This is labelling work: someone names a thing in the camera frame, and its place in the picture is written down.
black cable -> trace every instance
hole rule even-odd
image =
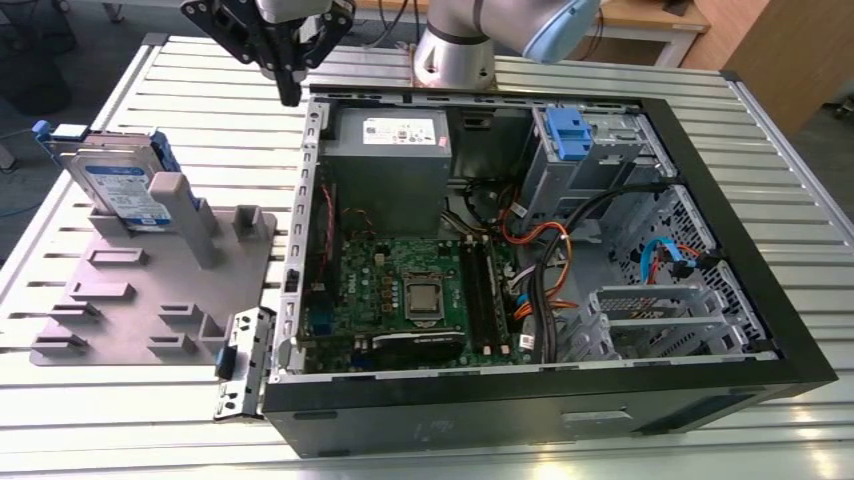
[[[422,41],[422,20],[418,12],[418,0],[412,0],[412,7],[415,8],[415,45]]]
[[[614,197],[623,195],[626,193],[660,193],[670,188],[670,186],[677,183],[674,181],[655,182],[655,183],[640,183],[640,184],[630,184],[622,185],[611,190],[606,190],[604,192],[590,197],[584,202],[578,206],[578,208],[572,211],[566,222],[563,223],[563,228],[567,232],[572,232],[578,223],[590,215],[608,200]],[[543,253],[539,261],[536,262],[536,268],[534,269],[534,274],[531,275],[531,281],[528,283],[528,299],[531,302],[531,314],[534,318],[539,319],[543,325],[544,330],[544,362],[554,363],[556,361],[556,344],[555,344],[555,335],[556,335],[556,326],[554,315],[551,314],[551,309],[548,308],[548,299],[546,298],[546,268],[548,265],[548,259],[554,255],[558,246],[560,245],[560,236],[555,236],[548,242],[546,246],[546,252]]]
[[[582,58],[578,59],[579,62],[583,62],[590,58],[590,56],[599,49],[599,44],[602,43],[602,37],[604,35],[604,12],[602,8],[599,8],[599,19],[596,21],[596,31],[592,36],[592,40],[590,41],[590,45],[587,46],[587,52],[582,55]]]
[[[480,216],[480,214],[478,213],[478,209],[475,208],[475,204],[471,203],[472,194],[474,194],[472,186],[468,185],[468,187],[466,187],[466,190],[463,190],[463,203],[466,204],[466,210],[468,210],[468,214],[475,219],[478,224],[480,224],[480,226],[484,227],[484,228],[490,228],[490,227],[492,227],[495,225],[495,222],[487,221],[486,218],[483,218]]]
[[[376,7],[379,9],[379,20],[383,22],[383,29],[388,28],[388,22],[386,21],[386,8],[383,7],[383,0],[376,0]]]
[[[4,133],[3,135],[0,135],[0,140],[5,140],[9,137],[13,137],[16,135],[21,135],[24,133],[31,133],[32,130],[29,128],[24,128],[21,130],[15,130],[13,132],[9,133]]]
[[[388,26],[383,29],[383,33],[380,33],[379,37],[376,37],[374,41],[362,44],[364,48],[374,48],[383,42],[383,40],[386,40],[386,38],[391,34],[391,31],[398,26],[398,22],[400,21],[400,17],[403,16],[403,12],[406,11],[406,7],[408,4],[410,4],[410,0],[403,0],[403,4],[400,5],[400,10],[398,10],[398,15],[395,15],[395,19],[391,21]]]

metal slotted table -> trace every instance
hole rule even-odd
[[[272,83],[211,40],[147,40],[95,128],[159,127],[196,194],[213,206],[259,204],[290,225],[304,108],[282,107]],[[407,63],[400,51],[339,47],[308,80],[406,86]],[[506,90],[668,100],[839,381],[685,435],[303,461],[268,425],[209,421],[211,367],[29,364],[29,344],[91,234],[88,198],[63,173],[0,271],[0,474],[717,479],[733,468],[759,478],[854,472],[854,229],[747,90],[703,71],[516,58],[499,58],[496,70]],[[272,308],[286,246],[279,231],[262,295]]]

blue clip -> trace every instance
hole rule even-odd
[[[652,265],[652,253],[659,245],[667,249],[674,262],[683,261],[687,267],[697,268],[697,260],[687,260],[682,256],[679,246],[677,245],[677,242],[674,242],[672,238],[655,237],[643,247],[643,253],[640,254],[640,283],[646,283],[648,280],[650,267]]]
[[[546,126],[551,139],[558,144],[558,156],[563,161],[587,158],[592,147],[591,128],[574,108],[546,109]]]

metal bracket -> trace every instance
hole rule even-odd
[[[270,370],[276,313],[264,307],[237,313],[231,334],[216,360],[220,377],[215,421],[262,419],[262,390]]]

blue cable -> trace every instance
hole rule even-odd
[[[658,246],[663,246],[670,252],[670,257],[674,262],[685,261],[686,265],[691,268],[697,267],[695,260],[687,260],[682,256],[682,252],[679,251],[679,246],[677,242],[670,237],[655,237],[650,240],[650,243],[643,247],[643,253],[640,254],[640,283],[646,283],[650,277],[650,272],[652,270],[652,253],[655,252],[655,248]]]
[[[0,218],[8,218],[8,217],[13,217],[15,215],[20,215],[21,213],[27,213],[29,210],[35,210],[40,206],[41,206],[41,202],[36,203],[35,205],[31,205],[27,208],[21,208],[20,210],[12,210],[11,212],[0,213]]]

